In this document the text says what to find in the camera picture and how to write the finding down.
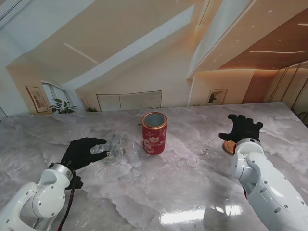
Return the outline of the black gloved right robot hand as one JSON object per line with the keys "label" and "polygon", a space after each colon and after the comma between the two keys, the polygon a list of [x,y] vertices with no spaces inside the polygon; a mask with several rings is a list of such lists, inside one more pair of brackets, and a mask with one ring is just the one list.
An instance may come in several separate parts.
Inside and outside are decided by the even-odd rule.
{"label": "black gloved right robot hand", "polygon": [[238,143],[242,139],[254,139],[260,142],[259,133],[263,128],[263,123],[254,123],[253,119],[244,115],[229,114],[228,119],[233,122],[230,133],[219,133],[218,136],[225,141]]}

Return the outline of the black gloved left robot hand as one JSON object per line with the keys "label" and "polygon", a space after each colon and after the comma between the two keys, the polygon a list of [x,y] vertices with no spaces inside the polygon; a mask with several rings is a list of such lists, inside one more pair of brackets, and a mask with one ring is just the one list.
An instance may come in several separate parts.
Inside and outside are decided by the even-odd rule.
{"label": "black gloved left robot hand", "polygon": [[60,164],[68,167],[70,170],[81,169],[91,163],[102,160],[107,157],[107,151],[97,154],[90,152],[96,145],[104,145],[107,141],[98,138],[81,138],[70,142]]}

